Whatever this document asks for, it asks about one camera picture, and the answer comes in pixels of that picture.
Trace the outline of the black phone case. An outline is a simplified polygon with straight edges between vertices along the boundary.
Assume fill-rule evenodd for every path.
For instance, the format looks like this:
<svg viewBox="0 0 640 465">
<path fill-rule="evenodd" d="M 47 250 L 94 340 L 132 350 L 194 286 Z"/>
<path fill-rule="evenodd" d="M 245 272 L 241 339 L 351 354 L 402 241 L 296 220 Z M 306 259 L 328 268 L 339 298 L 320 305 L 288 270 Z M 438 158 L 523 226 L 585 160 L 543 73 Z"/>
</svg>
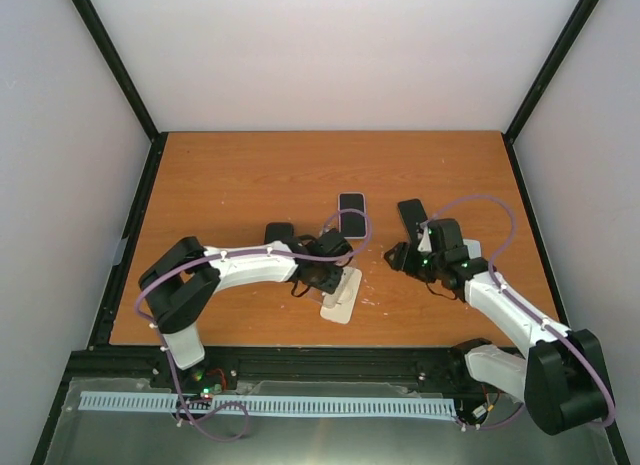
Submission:
<svg viewBox="0 0 640 465">
<path fill-rule="evenodd" d="M 289 222 L 270 222 L 265 227 L 264 244 L 285 242 L 295 235 L 294 225 Z"/>
</svg>

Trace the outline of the clear magsafe phone case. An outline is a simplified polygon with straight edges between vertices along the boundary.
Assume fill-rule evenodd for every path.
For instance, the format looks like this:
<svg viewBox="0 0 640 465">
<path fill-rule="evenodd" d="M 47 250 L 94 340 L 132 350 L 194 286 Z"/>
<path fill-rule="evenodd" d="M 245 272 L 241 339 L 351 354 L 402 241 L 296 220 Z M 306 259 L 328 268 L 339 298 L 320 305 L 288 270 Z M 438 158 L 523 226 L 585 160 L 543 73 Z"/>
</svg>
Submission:
<svg viewBox="0 0 640 465">
<path fill-rule="evenodd" d="M 311 299 L 329 310 L 345 308 L 355 301 L 361 278 L 359 269 L 346 266 L 343 268 L 342 280 L 333 294 L 314 290 L 311 292 Z"/>
</svg>

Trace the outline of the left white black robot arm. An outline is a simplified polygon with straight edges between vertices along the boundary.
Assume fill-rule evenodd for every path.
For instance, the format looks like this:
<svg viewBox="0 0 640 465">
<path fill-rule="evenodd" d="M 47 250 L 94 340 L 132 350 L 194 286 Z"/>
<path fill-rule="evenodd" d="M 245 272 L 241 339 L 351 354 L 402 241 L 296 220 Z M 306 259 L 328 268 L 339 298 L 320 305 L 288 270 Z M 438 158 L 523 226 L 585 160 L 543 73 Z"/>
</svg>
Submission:
<svg viewBox="0 0 640 465">
<path fill-rule="evenodd" d="M 263 282 L 333 293 L 354 255 L 335 228 L 319 237 L 282 236 L 261 246 L 233 249 L 205 247 L 193 236 L 178 241 L 139 279 L 152 323 L 173 358 L 174 377 L 190 388 L 207 378 L 196 322 L 215 294 Z"/>
</svg>

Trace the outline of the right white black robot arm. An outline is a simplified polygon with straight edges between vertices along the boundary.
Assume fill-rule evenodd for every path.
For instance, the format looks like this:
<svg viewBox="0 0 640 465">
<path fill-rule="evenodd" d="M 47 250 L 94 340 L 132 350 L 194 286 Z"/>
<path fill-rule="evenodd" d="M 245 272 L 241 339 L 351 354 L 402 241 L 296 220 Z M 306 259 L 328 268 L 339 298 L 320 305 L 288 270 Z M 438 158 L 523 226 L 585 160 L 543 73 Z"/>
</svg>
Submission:
<svg viewBox="0 0 640 465">
<path fill-rule="evenodd" d="M 543 432 L 613 422 L 615 403 L 597 337 L 557 322 L 526 300 L 483 258 L 479 242 L 463 237 L 456 220 L 426 222 L 417 242 L 397 243 L 384 259 L 420 282 L 440 283 L 511 340 L 516 354 L 482 340 L 465 343 L 464 368 L 471 379 L 523 404 Z"/>
</svg>

